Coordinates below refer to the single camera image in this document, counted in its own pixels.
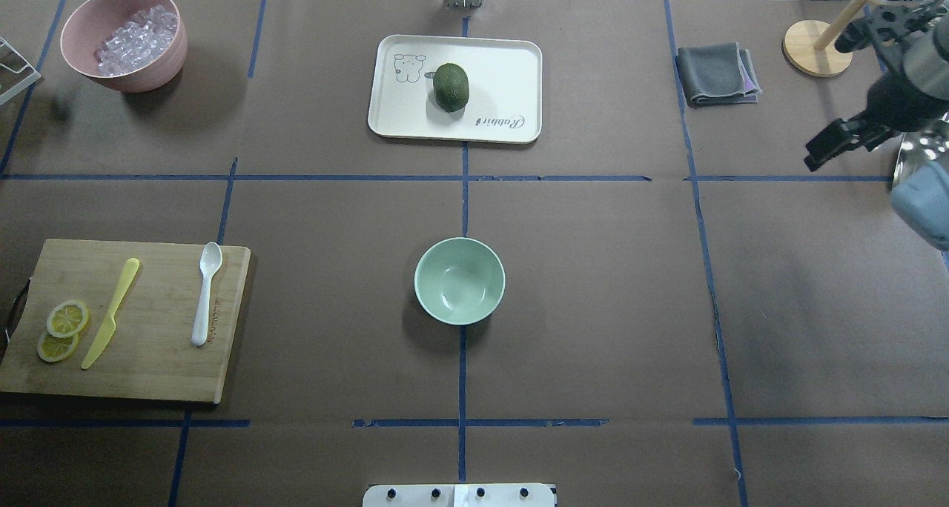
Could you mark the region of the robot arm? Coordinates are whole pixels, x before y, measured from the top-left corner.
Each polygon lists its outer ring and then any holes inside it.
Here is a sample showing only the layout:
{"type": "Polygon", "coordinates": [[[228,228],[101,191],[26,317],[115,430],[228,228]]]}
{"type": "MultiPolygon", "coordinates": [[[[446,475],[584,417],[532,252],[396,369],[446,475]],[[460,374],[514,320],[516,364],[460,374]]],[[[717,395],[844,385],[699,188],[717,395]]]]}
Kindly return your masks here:
{"type": "MultiPolygon", "coordinates": [[[[865,109],[850,119],[837,118],[805,146],[804,164],[810,172],[845,151],[871,151],[901,133],[918,132],[947,114],[947,19],[942,18],[921,36],[885,44],[888,34],[871,28],[869,18],[852,21],[834,47],[848,53],[873,45],[887,71],[867,92],[865,109]]],[[[921,166],[893,182],[891,205],[927,243],[947,250],[947,162],[921,166]]]]}

